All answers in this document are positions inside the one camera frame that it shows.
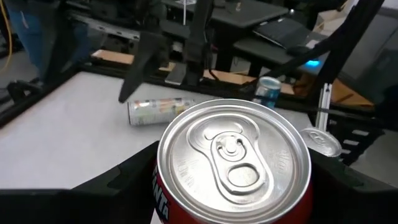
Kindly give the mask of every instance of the aluminum can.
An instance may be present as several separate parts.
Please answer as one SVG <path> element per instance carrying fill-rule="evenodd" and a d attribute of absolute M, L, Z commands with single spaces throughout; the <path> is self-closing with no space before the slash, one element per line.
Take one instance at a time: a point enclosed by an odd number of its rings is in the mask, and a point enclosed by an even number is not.
<path fill-rule="evenodd" d="M 307 147 L 327 157 L 338 157 L 342 152 L 340 142 L 330 133 L 318 128 L 305 128 L 300 131 Z"/>
<path fill-rule="evenodd" d="M 257 82 L 256 96 L 264 96 L 268 99 L 253 99 L 253 102 L 264 105 L 268 108 L 274 108 L 275 102 L 278 99 L 282 84 L 276 78 L 260 77 Z"/>
<path fill-rule="evenodd" d="M 133 126 L 169 123 L 193 105 L 195 100 L 188 98 L 128 102 L 129 122 Z"/>
<path fill-rule="evenodd" d="M 300 201 L 310 174 L 308 148 L 286 119 L 222 99 L 169 124 L 152 183 L 163 223 L 272 223 Z"/>

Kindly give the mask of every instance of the white table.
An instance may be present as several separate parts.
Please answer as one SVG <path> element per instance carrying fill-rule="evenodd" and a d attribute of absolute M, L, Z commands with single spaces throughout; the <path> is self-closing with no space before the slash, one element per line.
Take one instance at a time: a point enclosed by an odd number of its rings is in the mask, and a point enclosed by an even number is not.
<path fill-rule="evenodd" d="M 81 72 L 1 129 L 0 189 L 72 189 L 159 140 L 166 124 L 129 125 L 121 84 Z M 129 100 L 171 97 L 214 98 L 143 84 Z M 306 114 L 277 111 L 297 129 L 311 125 Z"/>

